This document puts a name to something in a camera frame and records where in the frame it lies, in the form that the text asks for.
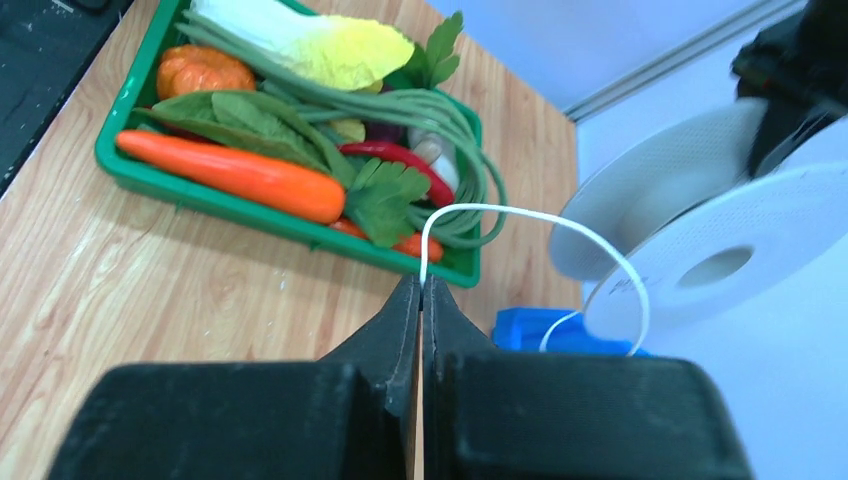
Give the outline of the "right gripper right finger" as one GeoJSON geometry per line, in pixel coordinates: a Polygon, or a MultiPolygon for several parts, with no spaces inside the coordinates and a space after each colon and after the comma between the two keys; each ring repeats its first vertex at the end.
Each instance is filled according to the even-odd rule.
{"type": "Polygon", "coordinates": [[[698,365],[500,349],[436,277],[421,307],[426,478],[753,477],[698,365]]]}

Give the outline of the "small orange carrot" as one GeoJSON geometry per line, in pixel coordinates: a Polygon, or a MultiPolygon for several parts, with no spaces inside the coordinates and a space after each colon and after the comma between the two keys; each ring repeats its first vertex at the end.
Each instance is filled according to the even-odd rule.
{"type": "MultiPolygon", "coordinates": [[[[348,219],[341,218],[330,224],[329,227],[335,231],[368,241],[365,233],[348,219]]],[[[422,254],[421,241],[422,235],[420,232],[417,232],[410,237],[405,237],[398,244],[394,245],[392,249],[408,256],[420,258],[422,254]]],[[[443,259],[444,248],[436,239],[429,238],[427,254],[428,260],[431,263],[439,263],[443,259]]]]}

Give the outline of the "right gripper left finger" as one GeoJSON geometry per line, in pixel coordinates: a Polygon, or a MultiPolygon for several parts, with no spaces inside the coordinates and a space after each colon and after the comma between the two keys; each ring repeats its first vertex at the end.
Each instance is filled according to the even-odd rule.
{"type": "Polygon", "coordinates": [[[408,479],[421,289],[313,361],[133,363],[91,389],[52,479],[408,479]]]}

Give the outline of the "red chili pepper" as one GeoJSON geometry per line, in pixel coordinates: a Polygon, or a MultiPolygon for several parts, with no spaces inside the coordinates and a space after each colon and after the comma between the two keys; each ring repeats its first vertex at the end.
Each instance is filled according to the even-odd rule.
{"type": "Polygon", "coordinates": [[[384,141],[364,141],[344,144],[338,149],[345,155],[376,157],[383,162],[388,162],[391,166],[402,165],[406,169],[418,172],[428,179],[429,189],[426,196],[435,206],[444,207],[455,201],[455,190],[450,184],[422,157],[405,147],[384,141]]]}

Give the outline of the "large orange carrot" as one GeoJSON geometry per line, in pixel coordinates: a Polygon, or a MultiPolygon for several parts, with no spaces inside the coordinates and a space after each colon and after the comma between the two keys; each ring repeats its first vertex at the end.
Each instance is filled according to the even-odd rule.
{"type": "Polygon", "coordinates": [[[334,223],[344,210],[337,180],[294,163],[146,130],[122,131],[115,145],[168,173],[315,223],[334,223]]]}

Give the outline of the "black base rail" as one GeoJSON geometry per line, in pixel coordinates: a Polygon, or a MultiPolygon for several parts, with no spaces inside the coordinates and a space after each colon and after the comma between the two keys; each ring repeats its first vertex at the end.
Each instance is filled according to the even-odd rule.
{"type": "Polygon", "coordinates": [[[1,190],[65,105],[130,1],[1,3],[1,190]]]}

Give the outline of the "green spinach leaf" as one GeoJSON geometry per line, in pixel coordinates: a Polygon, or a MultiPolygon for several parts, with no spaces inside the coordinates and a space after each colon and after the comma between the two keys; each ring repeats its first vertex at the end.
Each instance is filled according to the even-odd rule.
{"type": "Polygon", "coordinates": [[[258,91],[197,91],[135,113],[170,128],[329,175],[350,186],[357,170],[331,140],[286,102],[258,91]]]}

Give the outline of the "white mushroom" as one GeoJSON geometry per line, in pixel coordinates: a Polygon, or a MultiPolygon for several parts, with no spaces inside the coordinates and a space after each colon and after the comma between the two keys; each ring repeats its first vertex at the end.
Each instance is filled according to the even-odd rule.
{"type": "Polygon", "coordinates": [[[428,164],[452,192],[456,192],[460,177],[455,146],[436,133],[417,128],[407,130],[407,141],[412,152],[428,164]]]}

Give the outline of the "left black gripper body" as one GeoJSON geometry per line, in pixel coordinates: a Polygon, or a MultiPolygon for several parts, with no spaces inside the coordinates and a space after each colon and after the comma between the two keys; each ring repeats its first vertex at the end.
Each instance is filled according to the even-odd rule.
{"type": "Polygon", "coordinates": [[[761,30],[731,69],[739,98],[766,101],[747,162],[748,175],[762,177],[847,116],[847,2],[809,1],[761,30]]]}

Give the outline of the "yellow napa cabbage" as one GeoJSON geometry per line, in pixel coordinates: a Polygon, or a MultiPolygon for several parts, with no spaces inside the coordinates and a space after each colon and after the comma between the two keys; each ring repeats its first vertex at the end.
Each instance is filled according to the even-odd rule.
{"type": "Polygon", "coordinates": [[[365,90],[405,66],[415,45],[373,19],[305,15],[280,1],[193,1],[190,12],[318,85],[365,90]]]}

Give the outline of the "blue two-compartment bin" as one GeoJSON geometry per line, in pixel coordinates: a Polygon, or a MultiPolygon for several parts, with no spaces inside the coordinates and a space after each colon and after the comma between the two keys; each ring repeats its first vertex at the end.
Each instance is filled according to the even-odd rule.
{"type": "Polygon", "coordinates": [[[491,335],[503,350],[625,356],[632,344],[627,340],[606,340],[591,335],[583,314],[570,309],[512,307],[500,310],[491,335]]]}

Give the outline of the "green parsley leaf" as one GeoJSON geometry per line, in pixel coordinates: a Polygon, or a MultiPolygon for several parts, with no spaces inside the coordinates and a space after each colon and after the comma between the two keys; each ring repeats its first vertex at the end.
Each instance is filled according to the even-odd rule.
{"type": "Polygon", "coordinates": [[[409,207],[430,186],[429,178],[414,167],[371,158],[347,190],[344,215],[376,246],[393,247],[413,233],[409,207]]]}

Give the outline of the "green cilantro leaf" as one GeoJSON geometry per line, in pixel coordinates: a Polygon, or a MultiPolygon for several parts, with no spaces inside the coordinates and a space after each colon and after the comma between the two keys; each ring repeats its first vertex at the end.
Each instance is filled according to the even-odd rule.
{"type": "Polygon", "coordinates": [[[414,43],[413,55],[399,70],[399,76],[418,89],[433,90],[446,82],[460,64],[455,49],[463,29],[464,15],[457,10],[433,30],[425,45],[414,43]]]}

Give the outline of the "green plastic tray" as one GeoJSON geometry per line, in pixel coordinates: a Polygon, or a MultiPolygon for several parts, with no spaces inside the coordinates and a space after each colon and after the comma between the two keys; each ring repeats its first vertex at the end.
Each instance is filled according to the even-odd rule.
{"type": "Polygon", "coordinates": [[[131,160],[116,150],[113,138],[119,131],[149,125],[132,109],[154,103],[154,63],[166,48],[184,40],[175,24],[181,11],[188,5],[187,1],[162,1],[155,9],[127,78],[95,143],[95,156],[100,167],[120,187],[166,203],[289,238],[384,270],[416,272],[419,263],[409,256],[379,249],[364,240],[356,240],[317,224],[192,184],[131,160]]]}

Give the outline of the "white perforated spool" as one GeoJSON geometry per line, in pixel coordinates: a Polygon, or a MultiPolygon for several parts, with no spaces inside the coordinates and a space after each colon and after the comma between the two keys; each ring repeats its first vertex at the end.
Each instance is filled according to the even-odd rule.
{"type": "Polygon", "coordinates": [[[639,273],[650,328],[717,315],[783,281],[847,232],[847,164],[793,157],[751,178],[765,113],[747,98],[673,125],[597,171],[563,216],[639,273]]]}

